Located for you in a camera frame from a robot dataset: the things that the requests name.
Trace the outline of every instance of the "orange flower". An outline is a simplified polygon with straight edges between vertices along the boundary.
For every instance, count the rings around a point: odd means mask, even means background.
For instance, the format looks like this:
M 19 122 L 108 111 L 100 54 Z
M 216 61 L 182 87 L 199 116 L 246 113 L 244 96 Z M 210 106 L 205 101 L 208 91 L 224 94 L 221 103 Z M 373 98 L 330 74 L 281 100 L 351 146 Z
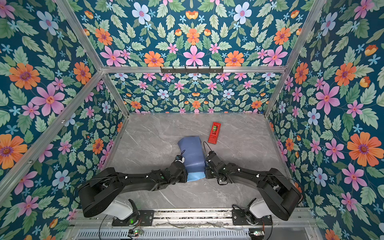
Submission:
M 299 190 L 300 193 L 302 193 L 303 191 L 301 190 L 301 187 L 299 187 L 299 184 L 297 182 L 295 182 L 295 187 L 297 188 L 297 190 Z
M 366 56 L 369 56 L 369 55 L 372 55 L 374 54 L 379 48 L 376 46 L 376 45 L 369 45 L 365 51 L 364 51 L 364 54 Z
M 176 36 L 181 36 L 181 34 L 182 34 L 181 29 L 176 29 L 175 35 Z
M 292 151 L 294 145 L 295 144 L 293 143 L 292 139 L 287 138 L 287 140 L 285 141 L 285 146 L 287 147 L 287 150 Z
M 332 229 L 327 229 L 325 231 L 325 238 L 327 240 L 340 240 L 339 236 L 336 235 Z
M 85 15 L 89 18 L 89 19 L 93 19 L 93 13 L 91 13 L 90 11 L 85 11 L 84 12 L 85 13 Z
M 295 18 L 295 17 L 297 17 L 297 15 L 299 15 L 299 10 L 295 10 L 295 11 L 293 11 L 292 13 L 291 13 L 291 18 Z
M 83 62 L 75 63 L 74 66 L 76 68 L 73 69 L 73 72 L 76 74 L 77 81 L 81 81 L 81 83 L 85 85 L 91 78 L 88 66 L 86 66 Z
M 302 84 L 307 79 L 307 74 L 309 72 L 308 70 L 308 64 L 301 63 L 300 66 L 296 68 L 295 73 L 295 82 L 298 84 Z
M 57 221 L 58 221 L 58 218 L 55 218 L 55 219 L 49 224 L 49 227 L 50 227 L 50 228 L 54 228 L 54 227 L 56 227 Z
M 277 31 L 276 36 L 273 38 L 275 41 L 275 44 L 283 45 L 286 41 L 288 41 L 288 38 L 291 36 L 291 29 L 289 28 L 282 28 L 280 31 Z
M 335 82 L 337 82 L 337 85 L 342 86 L 347 86 L 349 84 L 349 81 L 352 81 L 355 78 L 355 72 L 356 72 L 356 67 L 353 66 L 353 63 L 348 63 L 347 65 L 344 63 L 341 65 L 340 69 L 337 69 L 336 71 L 336 77 L 335 77 Z
M 360 80 L 360 86 L 362 86 L 363 88 L 369 87 L 370 84 L 371 84 L 371 80 L 369 79 L 368 76 L 365 76 Z
M 194 101 L 194 102 L 192 103 L 192 107 L 194 107 L 194 108 L 196 108 L 196 109 L 198 109 L 200 106 L 201 106 L 201 103 L 200 103 L 199 101 Z
M 21 153 L 27 151 L 27 145 L 22 144 L 23 141 L 19 136 L 12 139 L 11 134 L 0 135 L 0 164 L 3 164 L 3 169 L 13 167 L 13 162 L 18 162 L 23 156 Z
M 93 147 L 92 151 L 93 151 L 95 154 L 99 154 L 99 153 L 101 152 L 101 150 L 103 149 L 103 147 L 104 147 L 103 140 L 101 140 L 101 138 L 96 139 L 96 140 L 95 140 L 95 143 L 93 144 L 92 147 Z
M 381 146 L 381 142 L 377 137 L 371 138 L 367 132 L 361 132 L 360 136 L 355 133 L 351 136 L 352 142 L 348 142 L 347 148 L 351 150 L 349 156 L 352 160 L 358 160 L 358 164 L 366 167 L 368 164 L 373 167 L 379 164 L 377 157 L 384 158 L 384 150 L 377 148 Z
M 134 109 L 140 109 L 140 108 L 141 108 L 141 103 L 138 103 L 137 101 L 132 101 L 132 102 L 131 102 L 131 106 L 132 106 Z
M 187 40 L 192 45 L 196 45 L 196 43 L 200 41 L 199 37 L 200 37 L 200 34 L 197 32 L 195 28 L 191 28 L 189 30 L 189 33 L 187 33 L 187 38 L 188 38 Z
M 12 73 L 9 78 L 12 82 L 16 82 L 15 85 L 19 88 L 31 90 L 40 82 L 40 78 L 37 77 L 40 75 L 39 72 L 29 64 L 25 66 L 24 63 L 18 63 L 17 68 L 12 67 L 9 72 Z
M 120 132 L 121 127 L 122 127 L 122 122 L 119 122 L 119 124 L 118 124 L 118 132 Z
M 53 237 L 52 235 L 49 235 L 47 238 L 43 240 L 56 240 L 56 236 Z
M 185 15 L 187 16 L 187 19 L 197 19 L 198 15 L 199 15 L 199 12 L 197 11 L 186 11 L 185 12 Z
M 108 31 L 104 31 L 103 28 L 96 28 L 95 36 L 98 38 L 99 42 L 103 43 L 104 45 L 112 45 L 112 37 L 111 34 Z
M 239 53 L 239 51 L 234 51 L 233 53 L 228 53 L 228 57 L 225 58 L 227 67 L 240 67 L 241 63 L 244 63 L 244 55 Z
M 257 109 L 257 108 L 261 107 L 262 104 L 263 103 L 261 101 L 254 101 L 251 106 L 252 106 L 252 108 Z
M 204 35 L 205 36 L 210 36 L 212 33 L 211 33 L 211 30 L 209 30 L 209 29 L 205 29 L 204 30 Z
M 159 53 L 155 53 L 154 51 L 149 51 L 144 55 L 144 62 L 148 64 L 148 67 L 162 67 L 164 66 L 164 59 L 161 58 Z

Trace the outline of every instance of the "diagonal metal beam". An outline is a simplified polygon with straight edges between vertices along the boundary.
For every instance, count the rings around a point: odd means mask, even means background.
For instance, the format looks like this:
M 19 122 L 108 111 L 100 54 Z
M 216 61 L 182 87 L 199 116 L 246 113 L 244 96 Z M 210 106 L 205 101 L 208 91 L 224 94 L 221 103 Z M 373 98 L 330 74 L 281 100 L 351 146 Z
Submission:
M 13 168 L 4 176 L 0 182 L 0 205 L 16 187 L 28 172 L 35 161 L 44 153 L 47 145 L 56 137 L 66 120 L 70 119 L 72 114 L 84 102 L 88 94 L 96 87 L 103 76 L 102 72 L 96 72 L 89 82 L 76 94 L 72 101 L 55 118 L 50 126 L 40 135 L 28 151 L 21 157 Z
M 109 76 L 109 74 L 105 73 L 103 75 L 103 81 L 104 81 L 105 85 L 107 86 L 107 88 L 109 89 L 109 91 L 111 92 L 111 96 L 116 101 L 116 104 L 119 106 L 120 111 L 122 111 L 122 114 L 124 115 L 124 117 L 128 117 L 128 115 L 129 115 L 128 109 L 125 106 L 124 101 L 122 100 L 121 95 L 118 92 L 116 86 L 113 84 L 112 79 Z
M 190 70 L 195 70 L 194 72 L 198 73 L 199 70 L 207 71 L 209 67 L 103 67 L 104 73 L 162 73 L 162 70 L 169 70 L 169 73 L 175 69 L 177 73 L 190 72 Z M 284 73 L 286 71 L 285 66 L 255 66 L 255 67 L 223 67 L 223 70 L 220 73 Z
M 265 111 L 265 116 L 268 117 L 269 113 L 271 112 L 273 106 L 275 105 L 281 90 L 283 89 L 284 82 L 288 78 L 289 74 L 292 71 L 293 65 L 295 64 L 297 58 L 299 57 L 301 49 L 304 47 L 305 41 L 307 40 L 310 32 L 312 31 L 312 28 L 321 13 L 321 10 L 326 3 L 327 0 L 315 0 L 315 2 L 312 5 L 312 8 L 310 12 L 308 13 L 307 19 L 305 20 L 305 23 L 303 25 L 303 28 L 301 30 L 300 36 L 298 37 L 295 46 L 293 47 L 293 50 L 288 58 L 287 64 L 285 65 L 286 70 L 284 74 L 281 76 L 280 81 L 277 83 L 275 90 L 273 91 L 273 94 L 269 100 L 268 108 Z
M 68 3 L 67 0 L 56 0 L 56 4 L 59 7 L 60 11 L 63 13 L 65 19 L 70 25 L 72 31 L 75 33 L 77 39 L 79 40 L 81 46 L 84 48 L 89 59 L 92 61 L 96 70 L 100 71 L 103 66 L 103 63 L 101 62 L 99 55 L 93 48 L 87 35 L 85 35 L 84 28 L 81 26 L 81 23 L 79 22 L 73 9 L 71 8 L 71 5 Z

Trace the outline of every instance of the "folded blue fabric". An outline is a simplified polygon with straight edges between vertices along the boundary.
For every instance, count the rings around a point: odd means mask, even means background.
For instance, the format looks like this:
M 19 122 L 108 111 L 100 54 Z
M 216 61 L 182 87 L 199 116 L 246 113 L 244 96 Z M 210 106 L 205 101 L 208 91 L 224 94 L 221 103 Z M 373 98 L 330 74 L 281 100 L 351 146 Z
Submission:
M 184 165 L 188 172 L 187 181 L 196 181 L 205 178 L 205 157 L 201 140 L 198 136 L 189 136 L 182 138 L 177 145 L 180 151 L 184 151 Z

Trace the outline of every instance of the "floral wallpaper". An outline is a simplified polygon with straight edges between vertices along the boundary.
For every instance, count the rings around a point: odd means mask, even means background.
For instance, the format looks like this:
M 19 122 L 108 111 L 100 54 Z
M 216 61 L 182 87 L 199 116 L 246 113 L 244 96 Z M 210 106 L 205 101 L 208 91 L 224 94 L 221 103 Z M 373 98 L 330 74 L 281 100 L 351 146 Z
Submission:
M 262 113 L 280 75 L 116 73 L 111 78 L 130 112 Z
M 268 116 L 327 240 L 384 239 L 383 6 L 326 4 Z
M 0 57 L 1 179 L 94 68 L 52 1 L 0 0 Z
M 2 204 L 0 239 L 61 240 L 79 207 L 75 188 L 103 168 L 122 123 L 100 81 Z
M 312 4 L 85 0 L 76 14 L 106 66 L 278 66 L 286 63 Z

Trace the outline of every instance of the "red sharpener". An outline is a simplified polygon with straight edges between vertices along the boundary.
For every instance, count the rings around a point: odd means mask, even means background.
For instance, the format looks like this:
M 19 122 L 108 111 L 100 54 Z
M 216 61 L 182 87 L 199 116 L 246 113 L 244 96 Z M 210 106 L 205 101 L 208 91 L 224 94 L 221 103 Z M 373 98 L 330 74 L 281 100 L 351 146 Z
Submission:
M 209 139 L 208 139 L 209 143 L 213 143 L 213 144 L 217 143 L 218 134 L 220 133 L 220 127 L 221 127 L 221 124 L 218 122 L 214 122 L 212 124 L 211 133 L 209 134 Z

